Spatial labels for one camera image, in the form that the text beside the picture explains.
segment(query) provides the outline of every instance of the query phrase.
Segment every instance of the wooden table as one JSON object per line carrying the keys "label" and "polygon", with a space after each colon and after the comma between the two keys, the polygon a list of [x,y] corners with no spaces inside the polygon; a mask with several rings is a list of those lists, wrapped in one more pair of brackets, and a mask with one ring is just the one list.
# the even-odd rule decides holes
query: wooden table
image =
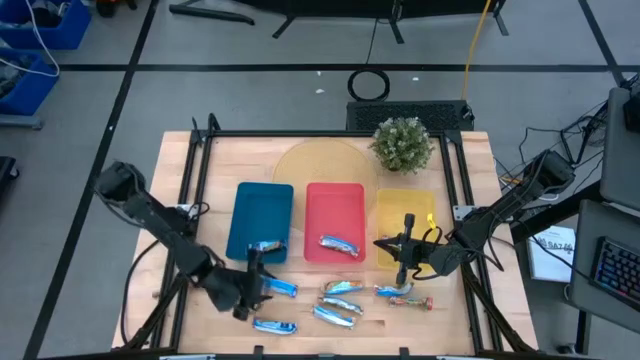
{"label": "wooden table", "polygon": [[[167,132],[164,135],[151,194],[164,204],[175,204],[188,148],[188,132]],[[367,149],[369,138],[341,138],[359,148],[374,164],[379,188],[414,188],[432,191],[436,200],[438,224],[448,232],[453,222],[444,178],[439,144],[434,144],[433,158],[426,170],[417,176],[399,176],[384,171],[373,153]],[[204,201],[211,211],[200,219],[197,241],[210,246],[224,256],[236,188],[243,181],[270,182],[273,169],[281,156],[304,138],[215,138],[209,163]],[[500,197],[500,187],[492,158],[489,139],[484,132],[463,133],[465,155],[476,204],[489,205]],[[459,203],[462,186],[455,162],[455,150],[450,147],[452,168],[456,180]],[[190,194],[195,193],[194,169]],[[399,347],[408,347],[412,355],[473,354],[469,332],[467,307],[459,271],[416,284],[412,296],[432,296],[434,310],[421,312],[414,308],[389,308],[385,298],[372,295],[374,284],[393,284],[395,272],[376,265],[373,240],[376,234],[375,211],[367,217],[366,260],[358,265],[322,265],[305,262],[303,233],[291,229],[289,256],[284,265],[269,265],[277,277],[299,286],[298,296],[289,299],[275,296],[260,310],[261,317],[294,321],[298,333],[278,336],[254,330],[251,322],[234,319],[231,313],[218,313],[206,293],[189,289],[179,351],[181,353],[252,353],[255,345],[263,345],[267,354],[336,353],[336,354],[398,354]],[[498,228],[496,236],[511,241],[508,228]],[[141,231],[136,256],[154,239]],[[505,272],[489,265],[489,276],[496,305],[509,323],[532,347],[537,348],[531,314],[525,296],[518,261],[513,249],[496,242],[495,250]],[[156,304],[153,293],[160,289],[166,250],[162,246],[152,250],[138,265],[131,281],[127,311],[127,329],[132,336]],[[229,267],[244,269],[244,263],[227,260]],[[345,296],[362,305],[365,315],[353,330],[343,329],[313,318],[312,304],[316,303],[320,286],[330,280],[360,279],[366,289]],[[482,334],[486,348],[491,347],[486,314],[478,304]],[[162,343],[168,344],[173,308],[168,311]],[[121,345],[116,331],[114,346]]]}

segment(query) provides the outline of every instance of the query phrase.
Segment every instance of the potted plant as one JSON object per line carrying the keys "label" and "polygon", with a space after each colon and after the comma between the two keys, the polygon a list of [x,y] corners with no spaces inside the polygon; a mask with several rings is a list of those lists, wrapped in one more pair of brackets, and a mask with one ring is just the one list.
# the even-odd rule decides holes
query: potted plant
{"label": "potted plant", "polygon": [[388,119],[380,124],[373,137],[375,140],[369,148],[385,169],[406,175],[427,167],[433,148],[429,133],[418,118]]}

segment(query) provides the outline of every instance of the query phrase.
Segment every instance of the blue tray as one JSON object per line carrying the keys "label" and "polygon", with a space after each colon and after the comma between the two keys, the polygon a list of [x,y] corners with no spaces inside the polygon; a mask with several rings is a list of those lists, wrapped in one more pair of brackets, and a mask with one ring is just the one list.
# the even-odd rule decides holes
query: blue tray
{"label": "blue tray", "polygon": [[289,247],[292,206],[291,185],[250,182],[238,185],[227,243],[227,257],[246,261],[249,244],[280,240],[287,249],[266,254],[263,259],[265,264],[284,263]]}

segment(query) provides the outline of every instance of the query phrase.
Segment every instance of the blue bin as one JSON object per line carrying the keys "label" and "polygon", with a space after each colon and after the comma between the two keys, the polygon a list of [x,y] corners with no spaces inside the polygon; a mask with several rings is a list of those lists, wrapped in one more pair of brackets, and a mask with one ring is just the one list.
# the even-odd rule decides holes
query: blue bin
{"label": "blue bin", "polygon": [[[0,48],[0,56],[6,60],[18,60],[21,56],[32,59],[29,70],[53,74],[54,70],[47,65],[40,54],[31,51],[17,51]],[[57,77],[26,73],[9,94],[0,99],[0,114],[33,115],[47,97]]]}
{"label": "blue bin", "polygon": [[29,9],[25,0],[0,0],[0,21],[16,23],[29,18]]}
{"label": "blue bin", "polygon": [[[7,19],[5,22],[19,21],[19,19],[29,18],[29,10],[26,8],[25,0],[4,0],[0,6],[0,18]],[[80,0],[50,0],[56,5],[63,2],[70,2],[71,5],[67,9],[60,25],[55,28],[38,27],[38,32],[42,37],[42,41],[49,49],[77,49],[82,41],[82,37],[89,27],[91,15],[89,10]],[[16,9],[12,15],[4,13],[6,9]],[[0,27],[0,37],[14,49],[42,49],[42,45],[38,42],[33,28],[9,28]]]}

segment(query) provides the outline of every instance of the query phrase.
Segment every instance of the yellow cable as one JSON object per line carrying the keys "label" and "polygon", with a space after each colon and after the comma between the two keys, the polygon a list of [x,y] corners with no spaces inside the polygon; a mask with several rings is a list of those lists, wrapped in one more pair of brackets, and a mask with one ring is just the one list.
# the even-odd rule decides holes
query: yellow cable
{"label": "yellow cable", "polygon": [[480,17],[480,22],[478,23],[478,27],[476,28],[476,34],[473,35],[471,48],[469,48],[469,57],[467,58],[467,66],[465,66],[464,68],[464,87],[462,88],[462,100],[467,100],[467,87],[469,86],[469,67],[471,66],[471,60],[473,60],[473,51],[476,48],[476,42],[478,41],[478,37],[480,36],[480,30],[482,30],[482,24],[484,24],[484,18],[487,17],[487,12],[489,11],[490,4],[491,4],[491,0],[487,0],[487,3],[484,5],[484,10],[482,10],[482,16]]}

